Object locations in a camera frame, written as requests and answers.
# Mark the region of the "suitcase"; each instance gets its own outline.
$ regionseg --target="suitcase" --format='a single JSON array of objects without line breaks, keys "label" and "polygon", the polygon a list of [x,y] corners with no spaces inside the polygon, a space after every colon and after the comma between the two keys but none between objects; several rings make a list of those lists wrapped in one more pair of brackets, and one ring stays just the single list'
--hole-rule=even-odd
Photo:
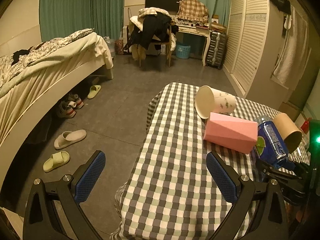
[{"label": "suitcase", "polygon": [[226,33],[216,31],[211,32],[211,42],[207,53],[206,64],[215,66],[218,69],[222,68],[222,59],[224,56],[227,43]]}]

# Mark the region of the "wooden chair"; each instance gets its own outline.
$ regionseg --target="wooden chair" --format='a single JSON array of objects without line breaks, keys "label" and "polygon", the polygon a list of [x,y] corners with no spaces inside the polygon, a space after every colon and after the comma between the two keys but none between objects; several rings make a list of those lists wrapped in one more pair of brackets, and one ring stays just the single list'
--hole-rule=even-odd
[{"label": "wooden chair", "polygon": [[[166,60],[168,60],[168,65],[169,67],[171,66],[171,26],[172,23],[169,26],[169,41],[168,42],[151,42],[150,45],[166,45],[165,46],[165,55],[166,55]],[[141,67],[141,57],[139,56],[139,67]]]}]

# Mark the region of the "louvered door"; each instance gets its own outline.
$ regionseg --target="louvered door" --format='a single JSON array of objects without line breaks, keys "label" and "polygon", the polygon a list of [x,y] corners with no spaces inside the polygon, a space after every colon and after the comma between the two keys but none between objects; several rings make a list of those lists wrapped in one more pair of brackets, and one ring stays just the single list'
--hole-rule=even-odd
[{"label": "louvered door", "polygon": [[223,65],[232,70],[239,46],[240,30],[244,0],[231,0],[230,18],[227,32],[227,51]]},{"label": "louvered door", "polygon": [[260,63],[266,30],[267,0],[246,0],[246,16],[236,62],[231,71],[247,91]]}]

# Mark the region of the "table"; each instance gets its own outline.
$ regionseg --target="table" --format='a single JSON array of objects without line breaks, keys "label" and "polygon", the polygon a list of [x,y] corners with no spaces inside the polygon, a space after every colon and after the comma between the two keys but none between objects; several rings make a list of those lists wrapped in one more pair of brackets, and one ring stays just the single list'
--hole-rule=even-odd
[{"label": "table", "polygon": [[[257,180],[254,158],[203,141],[204,122],[196,114],[198,87],[171,83],[150,102],[147,135],[129,180],[116,193],[119,229],[111,239],[201,239],[213,234],[225,218],[227,203],[206,168],[206,155],[216,150],[238,174]],[[232,116],[254,120],[279,112],[267,106],[236,98]],[[308,163],[307,155],[290,155]],[[238,236],[252,218],[255,202]]]},{"label": "table", "polygon": [[205,30],[205,29],[191,27],[191,26],[187,26],[187,25],[177,25],[177,26],[179,26],[179,32],[191,33],[191,34],[206,37],[206,43],[205,43],[204,48],[202,50],[202,64],[203,64],[203,66],[205,66],[205,59],[207,57],[207,53],[208,53],[208,50],[210,47],[210,42],[211,42],[211,37],[210,37],[211,31],[209,29]]}]

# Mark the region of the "bed frame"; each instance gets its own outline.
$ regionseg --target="bed frame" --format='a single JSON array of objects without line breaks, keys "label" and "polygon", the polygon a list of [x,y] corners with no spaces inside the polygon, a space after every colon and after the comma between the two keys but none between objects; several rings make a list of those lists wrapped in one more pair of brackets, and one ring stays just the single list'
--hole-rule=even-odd
[{"label": "bed frame", "polygon": [[[0,144],[0,191],[7,171],[19,148],[44,115],[75,85],[104,66],[102,55],[74,69],[42,93],[18,118]],[[113,78],[112,68],[102,67],[101,75]]]}]

